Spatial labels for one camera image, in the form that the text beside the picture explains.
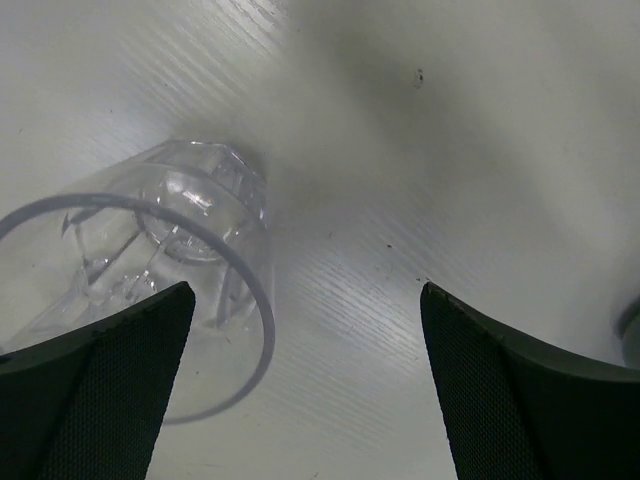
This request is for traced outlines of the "clear glass cup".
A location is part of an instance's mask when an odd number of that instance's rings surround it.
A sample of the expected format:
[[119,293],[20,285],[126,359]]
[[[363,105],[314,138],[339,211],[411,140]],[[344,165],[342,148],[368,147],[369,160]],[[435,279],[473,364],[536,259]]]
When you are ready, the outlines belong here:
[[1,221],[1,350],[97,322],[170,286],[195,295],[165,420],[222,413],[275,348],[273,261],[260,170],[228,145],[171,140]]
[[638,370],[640,363],[640,319],[639,299],[634,300],[624,311],[619,322],[619,333],[624,363]]

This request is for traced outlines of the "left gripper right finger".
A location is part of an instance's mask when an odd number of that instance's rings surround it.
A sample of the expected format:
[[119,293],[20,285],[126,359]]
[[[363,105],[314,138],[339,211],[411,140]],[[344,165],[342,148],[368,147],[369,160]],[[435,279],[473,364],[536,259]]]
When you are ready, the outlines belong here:
[[457,478],[638,478],[638,371],[543,342],[432,282],[420,312]]

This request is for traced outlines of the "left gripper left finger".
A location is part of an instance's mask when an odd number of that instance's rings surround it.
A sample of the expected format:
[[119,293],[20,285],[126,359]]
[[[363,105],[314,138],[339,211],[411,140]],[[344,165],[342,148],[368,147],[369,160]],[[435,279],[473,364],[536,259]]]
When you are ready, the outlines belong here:
[[194,309],[180,282],[2,355],[2,478],[145,478]]

